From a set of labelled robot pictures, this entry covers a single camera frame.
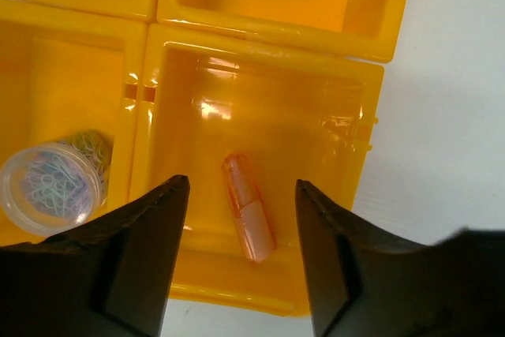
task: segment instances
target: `white table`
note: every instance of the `white table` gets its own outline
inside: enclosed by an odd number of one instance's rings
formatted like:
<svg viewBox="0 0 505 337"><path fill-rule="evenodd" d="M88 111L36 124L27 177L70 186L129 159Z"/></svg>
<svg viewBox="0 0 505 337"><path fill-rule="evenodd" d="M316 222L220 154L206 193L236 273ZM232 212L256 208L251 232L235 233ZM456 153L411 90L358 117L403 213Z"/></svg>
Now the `white table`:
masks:
<svg viewBox="0 0 505 337"><path fill-rule="evenodd" d="M505 0L408 0L354 211L433 244L505 229ZM290 319L168 301L163 337L311 337Z"/></svg>

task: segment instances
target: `round plastic container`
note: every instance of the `round plastic container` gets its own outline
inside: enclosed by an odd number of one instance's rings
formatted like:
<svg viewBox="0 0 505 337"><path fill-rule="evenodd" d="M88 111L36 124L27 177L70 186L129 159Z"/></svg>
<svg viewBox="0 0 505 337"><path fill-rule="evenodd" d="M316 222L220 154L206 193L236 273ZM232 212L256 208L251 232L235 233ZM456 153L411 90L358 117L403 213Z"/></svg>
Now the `round plastic container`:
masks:
<svg viewBox="0 0 505 337"><path fill-rule="evenodd" d="M80 133L12 156L0 170L7 217L40 236L84 223L107 198L111 149L97 138L95 132Z"/></svg>

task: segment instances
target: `transparent lid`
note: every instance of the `transparent lid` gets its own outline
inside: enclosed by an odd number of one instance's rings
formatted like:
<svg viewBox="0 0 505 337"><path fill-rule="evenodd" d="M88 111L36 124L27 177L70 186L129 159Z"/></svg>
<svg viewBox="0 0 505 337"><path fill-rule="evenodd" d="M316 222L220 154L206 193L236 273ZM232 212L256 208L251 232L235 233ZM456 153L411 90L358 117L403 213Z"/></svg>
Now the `transparent lid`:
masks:
<svg viewBox="0 0 505 337"><path fill-rule="evenodd" d="M41 236L81 225L103 201L94 167L64 144L17 153L0 171L0 181L0 204L7 217Z"/></svg>

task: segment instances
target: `orange cylindrical object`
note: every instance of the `orange cylindrical object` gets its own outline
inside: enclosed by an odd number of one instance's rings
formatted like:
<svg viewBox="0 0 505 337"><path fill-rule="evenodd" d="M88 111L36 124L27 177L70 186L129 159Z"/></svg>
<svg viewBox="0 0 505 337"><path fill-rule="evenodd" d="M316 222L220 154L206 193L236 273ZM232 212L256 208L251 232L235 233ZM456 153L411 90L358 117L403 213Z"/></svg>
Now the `orange cylindrical object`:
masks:
<svg viewBox="0 0 505 337"><path fill-rule="evenodd" d="M249 260L262 262L275 250L275 237L249 162L242 154L228 155L223 173L244 254Z"/></svg>

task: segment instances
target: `white surface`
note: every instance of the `white surface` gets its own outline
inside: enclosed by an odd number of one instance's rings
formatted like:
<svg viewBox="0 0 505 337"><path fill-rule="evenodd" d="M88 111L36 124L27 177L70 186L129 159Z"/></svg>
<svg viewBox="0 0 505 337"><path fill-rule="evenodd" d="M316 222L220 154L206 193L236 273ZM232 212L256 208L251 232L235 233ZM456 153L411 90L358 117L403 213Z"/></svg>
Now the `white surface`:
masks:
<svg viewBox="0 0 505 337"><path fill-rule="evenodd" d="M432 244L505 229L505 0L408 0L354 211ZM169 301L163 337L312 336L309 319Z"/></svg>

